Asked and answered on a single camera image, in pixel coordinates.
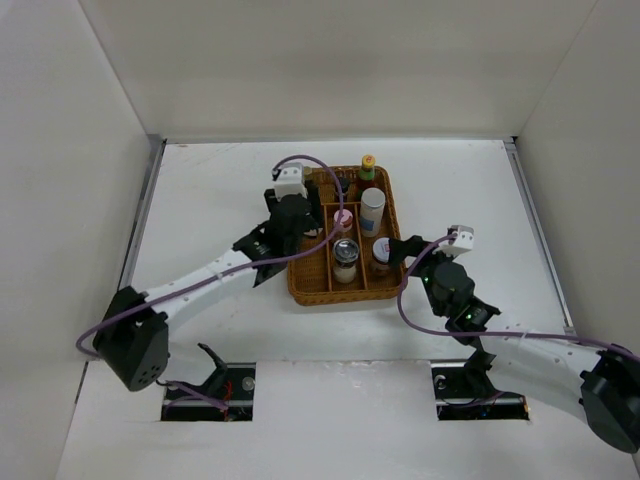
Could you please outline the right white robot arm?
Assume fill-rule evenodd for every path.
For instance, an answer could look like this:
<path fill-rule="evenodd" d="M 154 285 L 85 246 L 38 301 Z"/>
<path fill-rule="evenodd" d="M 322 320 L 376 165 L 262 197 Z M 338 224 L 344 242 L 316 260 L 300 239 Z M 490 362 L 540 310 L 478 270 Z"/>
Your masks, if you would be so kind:
<path fill-rule="evenodd" d="M 413 261 L 405 278 L 421 281 L 434 330 L 401 318 L 410 328 L 455 339 L 474 352 L 464 364 L 473 394 L 509 392 L 536 399 L 586 424 L 610 447 L 639 451 L 639 357 L 615 344 L 576 335 L 542 333 L 502 318 L 475 294 L 475 283 L 456 257 L 471 250 L 473 234 L 451 228 L 435 241 L 414 235 L 389 242 L 389 263 Z"/>

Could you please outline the yellow-cap brown sauce bottle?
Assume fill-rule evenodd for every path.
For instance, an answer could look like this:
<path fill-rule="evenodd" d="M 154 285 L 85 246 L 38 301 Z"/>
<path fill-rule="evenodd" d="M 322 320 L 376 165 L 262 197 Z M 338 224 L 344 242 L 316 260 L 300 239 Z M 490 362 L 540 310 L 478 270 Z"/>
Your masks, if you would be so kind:
<path fill-rule="evenodd" d="M 373 155 L 364 155 L 356 176 L 357 198 L 360 199 L 365 190 L 375 186 L 376 159 Z"/>

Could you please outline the chrome-top glass shaker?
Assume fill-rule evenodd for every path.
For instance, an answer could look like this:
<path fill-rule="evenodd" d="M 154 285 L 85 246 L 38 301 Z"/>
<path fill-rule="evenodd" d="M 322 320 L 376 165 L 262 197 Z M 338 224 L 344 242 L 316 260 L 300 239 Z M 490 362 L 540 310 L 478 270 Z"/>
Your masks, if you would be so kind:
<path fill-rule="evenodd" d="M 333 277 L 342 284 L 352 282 L 356 277 L 356 263 L 359 260 L 359 245 L 352 239 L 344 238 L 336 241 L 332 248 Z"/>

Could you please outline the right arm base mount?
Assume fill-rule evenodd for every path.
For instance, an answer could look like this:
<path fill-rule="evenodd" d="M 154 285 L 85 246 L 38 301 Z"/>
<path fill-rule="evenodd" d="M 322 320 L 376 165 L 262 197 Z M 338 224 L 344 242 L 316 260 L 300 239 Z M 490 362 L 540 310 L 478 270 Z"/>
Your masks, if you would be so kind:
<path fill-rule="evenodd" d="M 496 390 L 483 371 L 465 360 L 434 361 L 431 375 L 440 421 L 529 420 L 524 396 Z"/>

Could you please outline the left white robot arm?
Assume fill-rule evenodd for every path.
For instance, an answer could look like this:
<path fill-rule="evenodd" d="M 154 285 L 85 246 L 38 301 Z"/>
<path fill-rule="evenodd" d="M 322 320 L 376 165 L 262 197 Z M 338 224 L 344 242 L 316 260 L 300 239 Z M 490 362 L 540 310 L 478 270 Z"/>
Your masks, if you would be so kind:
<path fill-rule="evenodd" d="M 305 193 L 265 192 L 270 217 L 216 260 L 168 284 L 113 297 L 93 347 L 124 386 L 138 392 L 155 382 L 188 385 L 206 399 L 224 387 L 226 366 L 211 347 L 172 343 L 175 331 L 221 300 L 250 291 L 287 267 L 305 234 L 319 232 L 323 213 L 313 181 Z"/>

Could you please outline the black-stopper glass bottle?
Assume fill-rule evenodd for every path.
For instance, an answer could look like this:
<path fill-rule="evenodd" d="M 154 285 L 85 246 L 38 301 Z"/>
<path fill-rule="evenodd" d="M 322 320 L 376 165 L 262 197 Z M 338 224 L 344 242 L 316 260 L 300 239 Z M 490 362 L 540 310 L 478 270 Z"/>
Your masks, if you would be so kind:
<path fill-rule="evenodd" d="M 310 229 L 304 233 L 304 236 L 310 239 L 318 239 L 321 238 L 324 232 L 323 227 L 317 227 Z"/>

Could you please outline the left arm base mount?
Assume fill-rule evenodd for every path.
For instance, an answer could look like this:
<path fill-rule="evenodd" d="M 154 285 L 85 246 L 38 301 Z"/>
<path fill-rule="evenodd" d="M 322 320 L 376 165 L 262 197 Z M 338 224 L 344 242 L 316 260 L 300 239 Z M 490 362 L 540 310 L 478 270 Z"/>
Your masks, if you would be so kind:
<path fill-rule="evenodd" d="M 257 366 L 228 363 L 213 349 L 199 343 L 178 362 L 171 362 L 166 377 L 160 419 L 165 422 L 249 422 L 253 419 Z"/>

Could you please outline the tall silver-lid bead jar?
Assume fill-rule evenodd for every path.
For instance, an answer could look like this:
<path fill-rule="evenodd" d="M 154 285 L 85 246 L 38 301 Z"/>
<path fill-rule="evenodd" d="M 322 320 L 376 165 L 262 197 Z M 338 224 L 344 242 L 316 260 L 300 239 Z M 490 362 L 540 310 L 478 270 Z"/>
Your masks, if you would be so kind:
<path fill-rule="evenodd" d="M 385 193 L 376 187 L 366 189 L 361 195 L 359 225 L 365 237 L 375 237 L 381 228 Z"/>

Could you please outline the small dark-lid pepper shaker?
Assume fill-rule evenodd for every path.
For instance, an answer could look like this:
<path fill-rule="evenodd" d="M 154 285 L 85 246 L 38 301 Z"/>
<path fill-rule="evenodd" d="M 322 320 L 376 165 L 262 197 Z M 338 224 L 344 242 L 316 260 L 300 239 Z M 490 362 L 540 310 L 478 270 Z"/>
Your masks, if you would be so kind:
<path fill-rule="evenodd" d="M 347 195 L 350 187 L 350 180 L 344 176 L 338 176 L 339 186 L 335 188 L 335 201 L 347 201 Z"/>

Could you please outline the pink-lid spice jar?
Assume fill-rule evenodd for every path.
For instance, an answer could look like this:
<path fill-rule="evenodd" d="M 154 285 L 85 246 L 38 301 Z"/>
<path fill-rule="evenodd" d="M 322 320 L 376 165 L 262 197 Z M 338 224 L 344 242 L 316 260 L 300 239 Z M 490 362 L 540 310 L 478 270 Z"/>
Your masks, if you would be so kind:
<path fill-rule="evenodd" d="M 353 228 L 354 217 L 353 213 L 348 209 L 338 209 L 333 215 L 334 227 L 337 229 L 335 235 L 332 237 L 331 242 L 336 243 L 340 240 L 351 237 L 351 231 Z"/>

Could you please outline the white-lid red-label jar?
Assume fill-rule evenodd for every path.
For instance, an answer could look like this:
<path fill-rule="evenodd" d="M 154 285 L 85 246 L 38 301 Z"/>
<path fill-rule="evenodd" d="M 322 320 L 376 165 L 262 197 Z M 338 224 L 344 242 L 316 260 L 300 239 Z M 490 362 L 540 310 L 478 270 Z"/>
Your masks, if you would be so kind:
<path fill-rule="evenodd" d="M 388 237 L 377 238 L 372 244 L 370 271 L 374 276 L 383 277 L 390 273 L 390 239 Z"/>

